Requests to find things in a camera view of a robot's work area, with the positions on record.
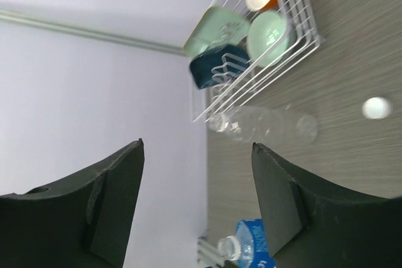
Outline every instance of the dish rack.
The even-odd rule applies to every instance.
[[[211,6],[230,9],[250,21],[253,21],[260,13],[259,11],[250,12],[246,6],[246,0],[213,0]],[[211,114],[227,112],[234,106],[245,105],[320,46],[322,39],[317,31],[310,0],[278,0],[278,11],[286,18],[286,31],[257,60],[250,60],[247,69],[239,75],[229,72],[227,64],[237,67],[236,64],[226,61],[228,56],[233,55],[225,54],[222,56],[224,64],[212,70],[212,78],[216,85],[204,90],[197,90],[192,85],[192,120],[194,122],[201,118],[208,121]],[[275,65],[259,66],[261,59],[286,39],[291,28],[295,30],[296,39],[286,50],[285,59]],[[224,39],[225,28],[222,28],[221,32]],[[204,106],[195,108],[195,104]]]

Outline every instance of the wood grain surface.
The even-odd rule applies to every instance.
[[[334,183],[377,196],[402,194],[402,0],[311,0],[326,42],[280,78],[253,105],[286,107],[317,117],[311,146],[275,149]],[[373,96],[394,111],[380,121],[361,107]],[[236,222],[260,217],[251,145],[208,134],[209,242],[233,234]]]

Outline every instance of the blue label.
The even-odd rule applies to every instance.
[[[248,229],[250,229],[254,240],[254,260],[250,268],[275,268],[275,261],[268,254],[263,221],[255,219],[242,220],[240,222],[244,222]],[[240,226],[240,222],[237,224],[236,231]]]

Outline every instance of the green plate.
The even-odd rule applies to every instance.
[[[277,42],[286,30],[286,19],[276,11],[266,11],[260,14],[251,24],[247,37],[247,52],[256,61],[272,44]],[[294,28],[290,34],[266,56],[262,57],[259,66],[268,67],[278,64],[290,55],[284,52],[296,41]]]
[[[192,59],[213,47],[237,45],[247,36],[249,29],[250,22],[241,15],[220,6],[212,6],[198,22],[183,51]]]

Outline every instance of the plastic bottle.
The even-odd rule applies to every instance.
[[[318,134],[318,122],[311,115],[251,106],[212,114],[209,128],[225,133],[235,141],[260,142],[268,147],[283,143],[312,143]]]
[[[261,219],[241,220],[235,235],[218,242],[218,251],[225,260],[234,260],[239,268],[273,268],[269,257]]]

